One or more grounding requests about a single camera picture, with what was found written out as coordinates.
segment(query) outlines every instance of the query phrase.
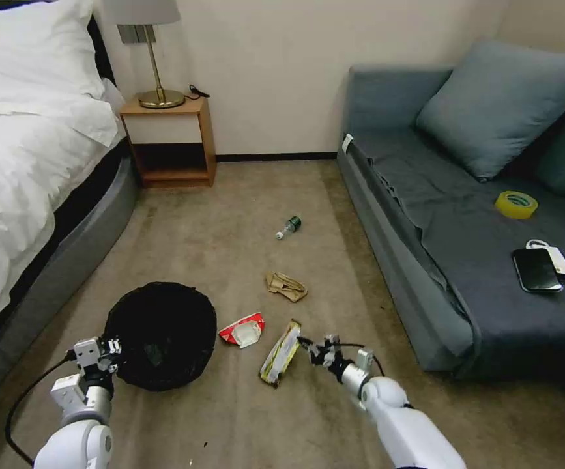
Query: nightstand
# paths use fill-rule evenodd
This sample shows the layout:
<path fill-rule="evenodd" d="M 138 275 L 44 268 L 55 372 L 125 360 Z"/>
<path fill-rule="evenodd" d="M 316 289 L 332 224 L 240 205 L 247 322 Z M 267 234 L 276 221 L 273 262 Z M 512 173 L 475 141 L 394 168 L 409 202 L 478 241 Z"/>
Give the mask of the nightstand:
<path fill-rule="evenodd" d="M 120 114 L 143 187 L 212 186 L 217 157 L 206 98 L 146 109 L 135 97 Z"/>

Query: gray sofa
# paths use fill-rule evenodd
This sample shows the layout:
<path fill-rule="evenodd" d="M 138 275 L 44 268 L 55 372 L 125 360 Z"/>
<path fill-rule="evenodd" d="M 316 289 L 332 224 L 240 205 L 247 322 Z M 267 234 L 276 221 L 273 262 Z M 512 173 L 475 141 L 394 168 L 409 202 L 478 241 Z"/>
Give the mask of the gray sofa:
<path fill-rule="evenodd" d="M 531 238 L 565 254 L 565 197 L 528 177 L 528 163 L 565 151 L 565 116 L 509 171 L 482 184 L 414 127 L 449 70 L 354 67 L 338 163 L 421 367 L 459 378 L 565 375 L 565 289 L 521 290 L 510 254 Z M 510 220 L 504 190 L 540 207 Z"/>

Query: black cable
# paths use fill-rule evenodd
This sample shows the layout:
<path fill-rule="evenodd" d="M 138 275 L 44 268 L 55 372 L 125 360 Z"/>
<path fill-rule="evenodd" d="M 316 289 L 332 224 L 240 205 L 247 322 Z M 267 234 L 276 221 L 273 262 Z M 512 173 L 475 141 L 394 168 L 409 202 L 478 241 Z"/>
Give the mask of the black cable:
<path fill-rule="evenodd" d="M 342 344 L 335 344 L 338 345 L 339 347 L 358 347 L 358 348 L 365 348 L 365 346 L 363 344 L 355 344 L 355 343 L 342 343 Z M 380 360 L 378 360 L 375 355 L 373 356 L 373 361 L 375 361 L 375 364 L 378 365 L 378 368 L 380 369 L 380 373 L 382 374 L 382 376 L 386 376 L 384 374 L 384 370 L 382 369 L 382 365 L 380 363 Z"/>
<path fill-rule="evenodd" d="M 4 436 L 7 440 L 8 445 L 13 449 L 13 451 L 15 451 L 25 462 L 27 462 L 30 465 L 30 467 L 33 467 L 35 465 L 35 460 L 32 459 L 30 456 L 28 456 L 26 453 L 24 453 L 23 450 L 19 446 L 17 446 L 17 443 L 15 443 L 15 441 L 13 441 L 13 437 L 10 434 L 10 427 L 11 427 L 11 424 L 12 424 L 12 421 L 13 421 L 13 415 L 15 414 L 15 411 L 17 410 L 19 405 L 22 403 L 24 398 L 30 393 L 30 391 L 33 390 L 33 388 L 37 384 L 39 384 L 46 376 L 48 376 L 52 371 L 56 370 L 62 364 L 67 363 L 67 362 L 71 362 L 75 359 L 76 359 L 76 354 L 74 353 L 73 350 L 69 350 L 67 352 L 67 354 L 65 355 L 65 357 L 61 361 L 56 363 L 54 366 L 50 367 L 48 370 L 44 371 L 41 374 L 41 376 L 39 376 L 30 386 L 28 386 L 24 390 L 24 392 L 17 398 L 15 403 L 12 405 L 12 407 L 8 411 L 7 422 L 4 426 Z"/>
<path fill-rule="evenodd" d="M 191 91 L 193 94 L 197 95 L 197 98 L 192 98 L 191 96 L 188 96 L 187 94 L 184 95 L 185 98 L 188 98 L 191 101 L 196 101 L 196 100 L 199 100 L 200 98 L 210 98 L 209 94 L 207 94 L 203 91 L 200 91 L 199 89 L 197 89 L 193 85 L 189 85 L 189 91 Z"/>

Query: lamp stem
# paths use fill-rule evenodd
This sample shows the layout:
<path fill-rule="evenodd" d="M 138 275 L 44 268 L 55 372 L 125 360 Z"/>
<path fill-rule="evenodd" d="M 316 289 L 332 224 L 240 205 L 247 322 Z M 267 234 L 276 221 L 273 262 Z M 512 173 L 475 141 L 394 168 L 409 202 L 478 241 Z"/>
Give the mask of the lamp stem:
<path fill-rule="evenodd" d="M 160 84 L 160 78 L 158 76 L 158 67 L 156 66 L 156 59 L 154 58 L 154 48 L 152 47 L 152 41 L 150 39 L 150 33 L 148 28 L 152 25 L 144 25 L 143 32 L 145 33 L 145 41 L 147 43 L 147 49 L 150 51 L 150 60 L 152 61 L 152 69 L 154 70 L 154 79 L 156 80 L 156 93 L 158 95 L 158 100 L 165 102 L 165 90 Z"/>

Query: yellow tape roll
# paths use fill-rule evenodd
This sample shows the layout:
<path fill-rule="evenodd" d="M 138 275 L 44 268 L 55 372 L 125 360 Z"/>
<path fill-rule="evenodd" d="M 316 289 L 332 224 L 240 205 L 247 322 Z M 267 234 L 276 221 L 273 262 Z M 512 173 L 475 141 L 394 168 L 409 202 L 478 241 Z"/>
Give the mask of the yellow tape roll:
<path fill-rule="evenodd" d="M 523 192 L 504 191 L 495 201 L 495 206 L 508 218 L 525 220 L 538 208 L 538 202 Z"/>

